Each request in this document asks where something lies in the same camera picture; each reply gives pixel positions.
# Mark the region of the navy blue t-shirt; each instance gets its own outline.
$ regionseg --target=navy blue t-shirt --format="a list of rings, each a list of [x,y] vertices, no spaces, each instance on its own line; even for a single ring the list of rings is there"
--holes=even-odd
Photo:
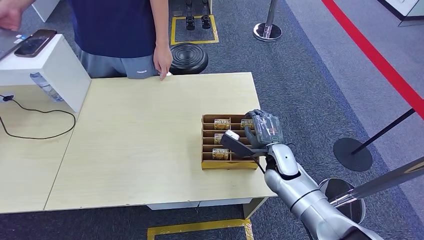
[[[149,0],[68,0],[75,42],[85,52],[115,58],[153,54],[155,23]]]

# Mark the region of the black cable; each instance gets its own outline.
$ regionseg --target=black cable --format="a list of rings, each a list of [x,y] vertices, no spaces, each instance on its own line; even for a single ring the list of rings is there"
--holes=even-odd
[[[305,230],[306,230],[306,233],[307,233],[307,235],[308,235],[308,237],[309,237],[309,239],[310,240],[314,240],[314,238],[312,237],[312,235],[311,235],[311,232],[309,231],[309,229],[306,227],[306,225],[304,224],[304,222],[303,221],[301,221],[302,222],[302,224],[303,224],[303,227],[305,228]]]
[[[262,171],[263,174],[265,174],[264,169],[262,168],[261,164],[259,163],[258,160],[256,160],[256,158],[254,158],[253,156],[249,155],[249,157],[251,157],[253,159],[253,161],[257,164],[257,166],[260,168],[260,170]]]
[[[294,153],[293,153],[293,155],[296,155],[296,152],[297,152],[297,150],[298,150],[298,148],[296,147],[296,144],[294,144],[294,143],[291,143],[291,142],[290,142],[290,143],[287,143],[286,145],[287,145],[289,148],[290,148],[290,146],[289,146],[289,145],[293,145],[293,146],[294,146],[294,151],[293,151]]]
[[[29,108],[23,107],[21,104],[19,104],[19,102],[15,101],[13,99],[14,96],[12,96],[12,95],[11,96],[0,95],[0,97],[3,98],[3,101],[4,102],[12,101],[12,102],[16,103],[23,110],[39,112],[39,113],[42,113],[42,114],[48,114],[48,113],[53,113],[53,112],[61,112],[61,113],[69,114],[69,115],[71,115],[73,117],[73,125],[67,131],[64,131],[64,132],[62,132],[60,134],[57,134],[57,135],[54,135],[54,136],[49,136],[49,137],[28,137],[28,136],[16,136],[16,135],[10,134],[8,132],[8,130],[6,129],[6,126],[5,126],[5,123],[3,122],[2,117],[0,116],[0,122],[1,122],[1,125],[3,126],[4,132],[6,132],[6,134],[9,135],[10,137],[18,138],[18,139],[34,139],[34,140],[53,139],[53,138],[56,138],[56,137],[59,137],[59,136],[62,136],[64,134],[69,133],[72,129],[74,129],[75,125],[77,124],[77,120],[75,119],[75,116],[72,113],[70,113],[70,112],[63,111],[63,110],[41,111],[41,110],[37,110],[37,109],[29,109]]]

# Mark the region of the red line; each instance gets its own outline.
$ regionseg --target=red line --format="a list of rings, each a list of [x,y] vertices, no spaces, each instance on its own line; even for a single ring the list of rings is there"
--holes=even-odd
[[[322,0],[341,27],[405,101],[424,119],[424,100],[349,20],[334,0]]]

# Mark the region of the cardboard divider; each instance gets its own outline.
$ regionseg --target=cardboard divider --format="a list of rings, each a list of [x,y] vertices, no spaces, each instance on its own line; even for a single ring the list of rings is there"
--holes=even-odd
[[[240,142],[243,144],[249,145],[250,142],[246,137],[240,137]],[[215,144],[215,138],[214,137],[203,137],[203,144],[204,145],[214,145]]]
[[[231,130],[234,133],[238,134],[240,136],[240,138],[245,138],[246,134],[244,130]],[[214,138],[215,134],[225,134],[226,130],[203,130],[203,137],[204,138]]]
[[[230,129],[240,136],[239,141],[248,147],[252,147],[246,138],[245,131],[241,129],[244,115],[229,114],[207,114],[202,117],[202,169],[250,169],[254,170],[258,166],[251,157],[239,157],[229,150],[228,159],[220,160],[213,158],[213,149],[227,149],[220,144],[215,144],[215,134],[225,134],[225,129],[215,129],[216,119],[229,119]]]

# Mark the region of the laptop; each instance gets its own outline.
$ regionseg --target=laptop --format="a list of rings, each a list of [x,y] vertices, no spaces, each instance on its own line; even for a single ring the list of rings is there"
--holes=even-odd
[[[17,31],[0,28],[0,61],[27,39],[26,35]]]

